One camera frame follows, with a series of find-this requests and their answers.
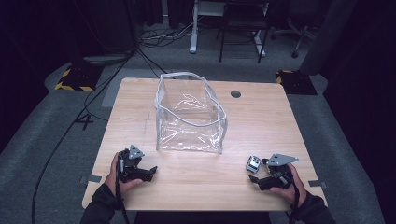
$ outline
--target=clear plastic panel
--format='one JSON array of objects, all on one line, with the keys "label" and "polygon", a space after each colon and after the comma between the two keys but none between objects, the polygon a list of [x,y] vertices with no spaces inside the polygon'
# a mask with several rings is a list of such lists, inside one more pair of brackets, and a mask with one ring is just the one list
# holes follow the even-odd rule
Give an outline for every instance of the clear plastic panel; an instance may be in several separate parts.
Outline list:
[{"label": "clear plastic panel", "polygon": [[[195,80],[165,79],[176,76]],[[161,75],[155,105],[157,150],[222,153],[227,116],[205,78],[193,73]]]}]

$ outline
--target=table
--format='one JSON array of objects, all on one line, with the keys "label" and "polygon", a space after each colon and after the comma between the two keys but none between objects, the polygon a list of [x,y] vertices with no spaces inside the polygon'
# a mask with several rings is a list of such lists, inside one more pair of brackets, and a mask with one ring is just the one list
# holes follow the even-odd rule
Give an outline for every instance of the table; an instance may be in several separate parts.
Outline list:
[{"label": "table", "polygon": [[[192,15],[192,34],[191,34],[191,43],[190,43],[190,53],[196,53],[197,51],[197,42],[198,42],[198,16],[222,16],[223,7],[225,1],[200,1],[194,0],[194,11]],[[254,37],[254,42],[256,44],[257,52],[260,54],[260,50],[262,49],[261,40],[260,40],[259,32]],[[265,56],[265,50],[262,51],[262,57]]]},{"label": "table", "polygon": [[[170,80],[178,85],[190,80]],[[146,156],[139,167],[158,171],[151,182],[128,192],[127,210],[149,211],[287,211],[284,199],[260,191],[245,169],[250,155],[270,158],[274,153],[299,158],[294,165],[307,190],[324,198],[287,96],[278,84],[209,81],[228,116],[223,153],[156,150],[155,93],[159,79],[125,78],[111,112],[82,205],[86,207],[105,181],[114,154],[131,144]],[[231,91],[240,91],[233,98]],[[267,176],[262,165],[257,177]]]}]

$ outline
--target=person's left hand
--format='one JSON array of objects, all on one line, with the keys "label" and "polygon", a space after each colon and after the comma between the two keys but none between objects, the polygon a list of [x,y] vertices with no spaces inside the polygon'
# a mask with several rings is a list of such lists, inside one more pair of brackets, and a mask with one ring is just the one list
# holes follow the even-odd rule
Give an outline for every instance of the person's left hand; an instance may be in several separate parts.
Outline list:
[{"label": "person's left hand", "polygon": [[[108,174],[105,180],[105,184],[108,185],[114,197],[116,197],[116,172],[117,172],[118,159],[119,159],[119,153],[117,152],[113,158],[113,162],[111,162],[110,174]],[[119,180],[119,183],[120,183],[121,197],[123,198],[123,196],[128,192],[128,190],[143,183],[143,180],[135,179],[132,181],[128,181],[126,183],[123,183],[122,181]]]}]

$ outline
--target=white desk frame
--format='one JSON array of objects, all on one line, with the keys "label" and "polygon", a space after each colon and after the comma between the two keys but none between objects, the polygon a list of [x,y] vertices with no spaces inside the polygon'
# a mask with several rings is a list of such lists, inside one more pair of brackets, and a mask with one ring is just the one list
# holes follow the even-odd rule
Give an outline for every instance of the white desk frame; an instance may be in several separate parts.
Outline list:
[{"label": "white desk frame", "polygon": [[[191,34],[190,53],[194,54],[197,52],[197,41],[198,41],[198,16],[222,16],[223,14],[223,2],[207,2],[195,0],[194,2],[194,14],[193,14],[193,26]],[[260,41],[260,32],[254,37],[256,43],[257,52],[260,53],[262,48]],[[265,51],[262,51],[262,58],[265,56]]]}]

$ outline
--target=sleeve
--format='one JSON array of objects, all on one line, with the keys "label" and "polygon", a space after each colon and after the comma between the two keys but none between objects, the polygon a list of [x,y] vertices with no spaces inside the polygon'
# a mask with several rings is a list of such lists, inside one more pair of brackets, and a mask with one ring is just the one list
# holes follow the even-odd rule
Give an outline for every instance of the sleeve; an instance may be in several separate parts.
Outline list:
[{"label": "sleeve", "polygon": [[88,204],[79,223],[110,223],[117,207],[116,197],[111,193],[110,188],[103,184],[93,194],[92,202]]},{"label": "sleeve", "polygon": [[335,220],[330,214],[329,208],[319,196],[307,192],[306,199],[295,215],[296,220],[305,224],[333,224]]}]

